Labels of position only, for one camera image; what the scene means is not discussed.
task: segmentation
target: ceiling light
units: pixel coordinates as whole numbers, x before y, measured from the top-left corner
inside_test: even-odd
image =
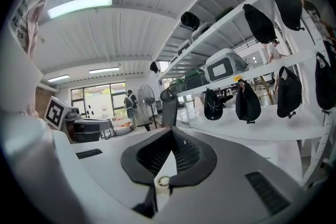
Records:
[[[54,82],[54,81],[57,81],[57,80],[61,80],[61,79],[67,79],[67,78],[70,78],[69,75],[64,75],[64,76],[61,76],[61,77],[56,77],[56,78],[53,78],[53,79],[48,79],[49,82]]]
[[[108,72],[108,71],[119,71],[119,67],[111,67],[111,68],[103,68],[97,70],[90,70],[90,74],[100,73],[100,72]]]
[[[112,5],[112,0],[74,0],[51,8],[48,10],[48,15],[51,19],[54,19],[60,15],[75,12],[77,10],[110,5]]]

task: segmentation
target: shelf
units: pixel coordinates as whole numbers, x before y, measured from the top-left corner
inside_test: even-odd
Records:
[[[222,42],[222,46],[218,45],[209,45],[213,42],[213,38],[218,35],[218,31],[223,29],[224,26],[226,29],[231,23],[234,23],[236,27],[244,30],[245,36],[253,36],[249,26],[245,20],[245,12],[243,10],[243,6],[245,4],[251,4],[260,11],[262,11],[266,16],[268,16],[272,22],[274,22],[274,0],[246,0],[240,5],[238,5],[235,9],[225,15],[218,22],[214,23],[205,33],[199,36],[185,51],[181,53],[180,56],[177,57],[175,61],[173,61],[169,67],[159,76],[159,79],[167,79],[167,78],[176,78],[185,75],[187,72],[193,70],[196,66],[203,65],[208,57],[213,55],[215,52],[232,46],[228,46],[224,42]],[[236,36],[235,32],[230,31],[226,34],[226,38],[231,36]],[[233,44],[234,46],[240,44],[241,41],[239,39],[238,43]],[[207,51],[206,48],[211,48],[209,54],[207,56],[200,56],[199,52],[202,48],[201,52]],[[195,66],[183,66],[185,63],[194,63]]]
[[[181,109],[178,122],[201,131],[223,136],[263,141],[294,141],[321,137],[324,127],[303,105],[298,107],[291,119],[277,115],[277,105],[263,106],[255,124],[240,121],[235,109],[223,109],[222,117],[210,121],[204,116],[204,109]]]
[[[193,0],[191,4],[185,9],[195,14],[201,23],[213,22],[215,17],[223,10],[238,6],[245,0]],[[155,58],[156,61],[170,61],[173,57],[177,56],[177,49],[186,39],[191,39],[192,30],[185,27],[178,20],[174,30],[170,36],[167,37],[164,46],[161,48],[159,55]],[[209,46],[205,50],[200,50],[199,53],[211,54],[215,53],[218,47],[228,46],[232,47],[233,43],[246,40],[250,34],[245,32],[244,29],[237,27],[236,25],[229,25],[226,29],[221,29],[216,35],[214,40],[209,42]]]
[[[273,62],[273,63],[269,63],[268,65],[240,73],[239,76],[241,76],[243,80],[253,79],[256,77],[263,76],[268,73],[278,71],[280,70],[282,66],[290,67],[298,63],[301,63],[305,60],[314,58],[314,57],[316,57],[315,50],[305,50],[305,51],[298,52],[296,54],[287,56],[285,58],[281,58],[280,60]],[[237,83],[237,81],[234,80],[234,77],[235,76],[231,76],[231,77],[228,77],[222,80],[217,80],[210,84],[207,84],[207,85],[204,85],[204,86],[192,89],[192,90],[181,92],[177,94],[177,96],[182,97],[182,96],[186,96],[189,94],[201,93],[201,92],[206,91],[207,88],[213,90],[213,89],[218,89],[219,87],[225,87],[225,86]]]

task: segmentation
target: black mesh vent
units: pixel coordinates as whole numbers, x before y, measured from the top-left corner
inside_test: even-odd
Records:
[[[176,158],[177,173],[188,170],[201,159],[201,152],[197,146],[174,133],[175,147],[173,153]]]
[[[253,172],[245,177],[272,215],[289,206],[289,201],[260,172]]]
[[[201,151],[196,145],[173,132],[140,149],[136,158],[147,170],[157,175],[170,151],[176,159],[177,173],[188,170],[201,159]]]

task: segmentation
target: white corrugated ceiling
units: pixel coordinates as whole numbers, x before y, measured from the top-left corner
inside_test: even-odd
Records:
[[[93,77],[87,70],[100,67],[119,66],[113,73],[119,75],[147,72],[193,0],[113,0],[111,7],[48,19],[48,9],[68,1],[48,0],[35,55],[45,79],[71,76],[61,83]]]

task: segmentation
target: standing fan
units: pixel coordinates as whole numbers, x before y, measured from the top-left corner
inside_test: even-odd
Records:
[[[150,106],[152,115],[153,115],[154,125],[155,125],[155,128],[157,129],[158,127],[156,125],[156,120],[154,116],[156,103],[155,103],[155,96],[154,96],[154,92],[152,88],[149,87],[147,84],[144,84],[143,86],[140,87],[138,91],[138,97],[139,97],[138,104],[139,104],[140,110],[147,118],[149,118],[148,107]]]

